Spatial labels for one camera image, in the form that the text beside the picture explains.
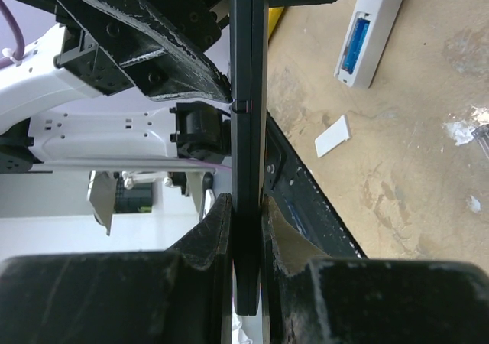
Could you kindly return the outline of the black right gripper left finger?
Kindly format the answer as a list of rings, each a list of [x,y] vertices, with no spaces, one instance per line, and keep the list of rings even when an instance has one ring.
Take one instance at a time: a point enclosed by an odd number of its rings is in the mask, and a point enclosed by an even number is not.
[[[32,255],[1,265],[3,343],[229,343],[232,200],[164,251]]]

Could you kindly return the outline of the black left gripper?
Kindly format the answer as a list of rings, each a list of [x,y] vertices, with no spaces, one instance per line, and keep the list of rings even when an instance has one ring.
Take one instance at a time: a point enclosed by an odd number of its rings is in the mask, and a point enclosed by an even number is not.
[[[228,78],[207,57],[227,0],[15,0],[57,23],[10,59],[1,90],[34,98],[110,96],[135,87],[153,101],[230,103]]]

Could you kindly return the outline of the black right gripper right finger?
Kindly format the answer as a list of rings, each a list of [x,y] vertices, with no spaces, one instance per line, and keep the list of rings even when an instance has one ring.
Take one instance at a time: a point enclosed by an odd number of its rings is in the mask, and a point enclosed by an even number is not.
[[[488,276],[460,261],[333,258],[267,199],[266,343],[486,343]]]

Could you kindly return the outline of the black remote control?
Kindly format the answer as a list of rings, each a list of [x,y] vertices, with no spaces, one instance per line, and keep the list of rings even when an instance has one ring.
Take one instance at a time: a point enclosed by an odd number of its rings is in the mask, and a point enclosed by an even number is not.
[[[235,309],[257,313],[267,117],[266,0],[230,0],[232,77],[232,259]]]

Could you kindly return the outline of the white remote control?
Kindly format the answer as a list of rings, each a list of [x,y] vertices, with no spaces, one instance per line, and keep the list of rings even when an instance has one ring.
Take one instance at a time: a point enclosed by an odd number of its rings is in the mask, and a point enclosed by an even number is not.
[[[370,87],[402,2],[403,0],[356,0],[335,67],[334,77],[338,81],[351,88],[367,89]],[[355,70],[353,74],[349,74],[342,69],[342,61],[355,21],[358,18],[366,18],[371,23]]]

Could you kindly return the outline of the white battery cover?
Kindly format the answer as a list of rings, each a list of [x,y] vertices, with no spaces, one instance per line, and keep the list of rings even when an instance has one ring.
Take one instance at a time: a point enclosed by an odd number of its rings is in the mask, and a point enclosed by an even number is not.
[[[334,148],[351,139],[351,130],[346,115],[342,115],[315,139],[316,155],[321,158]]]

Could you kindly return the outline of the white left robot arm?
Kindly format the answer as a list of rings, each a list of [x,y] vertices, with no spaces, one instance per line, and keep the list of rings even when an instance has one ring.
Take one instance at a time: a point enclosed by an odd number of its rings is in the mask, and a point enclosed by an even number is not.
[[[264,166],[267,13],[338,0],[14,0],[54,26],[1,58],[1,171]]]

